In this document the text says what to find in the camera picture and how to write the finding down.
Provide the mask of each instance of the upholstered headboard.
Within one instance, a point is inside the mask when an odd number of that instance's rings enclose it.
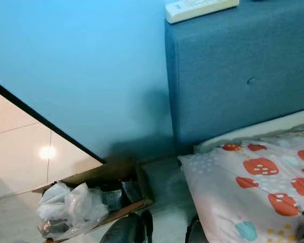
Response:
[[[304,0],[165,24],[178,153],[212,137],[304,110]]]

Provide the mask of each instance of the mattress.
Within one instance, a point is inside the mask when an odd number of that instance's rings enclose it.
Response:
[[[304,111],[202,143],[199,153],[179,157],[210,243],[296,241],[304,225],[303,123]],[[275,134],[262,135],[267,132]],[[257,138],[228,141],[248,135]]]

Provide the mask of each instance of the white remote control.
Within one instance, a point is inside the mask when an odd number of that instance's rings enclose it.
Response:
[[[167,21],[172,24],[239,5],[239,0],[181,0],[166,5]]]

